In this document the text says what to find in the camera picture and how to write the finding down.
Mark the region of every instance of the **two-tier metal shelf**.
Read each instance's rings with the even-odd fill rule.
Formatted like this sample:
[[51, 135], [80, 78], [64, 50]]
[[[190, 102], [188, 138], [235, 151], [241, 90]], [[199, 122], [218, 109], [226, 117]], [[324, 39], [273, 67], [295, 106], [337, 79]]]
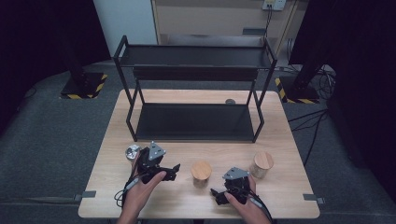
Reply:
[[[266, 40], [262, 47], [159, 46], [131, 45], [123, 36], [114, 62], [131, 105], [126, 122], [135, 141], [226, 140], [254, 143], [260, 134], [264, 124], [262, 99], [276, 66], [276, 56]], [[122, 67], [132, 68], [135, 80], [133, 95]], [[267, 73], [259, 97], [254, 87], [261, 70], [267, 70]], [[245, 104], [168, 104], [146, 102], [141, 80], [241, 81], [251, 82], [251, 86]], [[135, 131], [131, 116], [137, 94], [143, 105]], [[260, 117], [256, 132], [248, 110], [252, 96]]]

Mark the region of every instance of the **wooden table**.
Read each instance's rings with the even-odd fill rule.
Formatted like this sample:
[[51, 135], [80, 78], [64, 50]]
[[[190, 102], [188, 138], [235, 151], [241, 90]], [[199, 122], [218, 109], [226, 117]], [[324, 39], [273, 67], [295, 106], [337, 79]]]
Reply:
[[[143, 90], [147, 102], [159, 103], [224, 103], [234, 99], [246, 101], [248, 91], [182, 91]], [[259, 122], [257, 108], [251, 107], [253, 127]], [[132, 124], [137, 125], [141, 102], [136, 101]], [[125, 149], [149, 142], [134, 142], [125, 119], [129, 102], [120, 92], [105, 138], [98, 153], [86, 190], [95, 190], [94, 198], [83, 198], [78, 209], [81, 217], [119, 217], [114, 195], [123, 188], [131, 173]], [[224, 191], [222, 176], [232, 167], [247, 170], [254, 155], [270, 153], [273, 168], [264, 179], [257, 180], [257, 194], [267, 205], [273, 218], [316, 218], [316, 201], [306, 201], [303, 194], [313, 194], [290, 126], [276, 92], [268, 91], [262, 103], [264, 126], [256, 143], [251, 142], [166, 142], [156, 143], [166, 149], [162, 167], [181, 164], [175, 181], [163, 181], [152, 192], [140, 218], [241, 218], [229, 204], [218, 206], [210, 189]], [[193, 185], [191, 166], [205, 160], [212, 166], [212, 175], [203, 189]]]

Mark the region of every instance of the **power outlet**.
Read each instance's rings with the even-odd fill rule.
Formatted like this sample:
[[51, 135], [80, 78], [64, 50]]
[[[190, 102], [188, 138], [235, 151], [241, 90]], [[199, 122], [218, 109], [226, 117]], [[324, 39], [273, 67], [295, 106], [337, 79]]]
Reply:
[[287, 0], [265, 0], [262, 4], [262, 10], [269, 10], [270, 7], [274, 11], [281, 11], [286, 5]]

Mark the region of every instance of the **round wooden lid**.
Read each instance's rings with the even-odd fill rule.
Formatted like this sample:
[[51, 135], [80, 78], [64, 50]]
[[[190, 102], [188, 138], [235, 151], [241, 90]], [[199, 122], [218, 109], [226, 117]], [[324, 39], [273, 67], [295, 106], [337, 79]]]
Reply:
[[262, 169], [268, 170], [274, 166], [274, 160], [268, 152], [258, 152], [254, 156], [254, 162]]
[[197, 161], [191, 167], [191, 174], [199, 180], [206, 180], [212, 174], [212, 167], [207, 161]]

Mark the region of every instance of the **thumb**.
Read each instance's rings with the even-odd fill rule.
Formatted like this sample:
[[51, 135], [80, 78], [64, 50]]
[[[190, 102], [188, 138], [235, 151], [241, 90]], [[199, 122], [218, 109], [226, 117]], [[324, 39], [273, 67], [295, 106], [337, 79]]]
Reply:
[[148, 182], [148, 186], [152, 189], [154, 189], [161, 181], [163, 181], [163, 178], [166, 176], [165, 171], [161, 171], [158, 174], [156, 174], [152, 179]]
[[235, 199], [235, 197], [229, 193], [229, 192], [224, 192], [224, 196], [226, 197], [226, 199], [228, 200], [228, 202], [230, 204], [232, 204], [236, 210], [239, 210], [240, 207], [242, 206], [242, 204], [240, 202], [238, 202], [238, 200]]

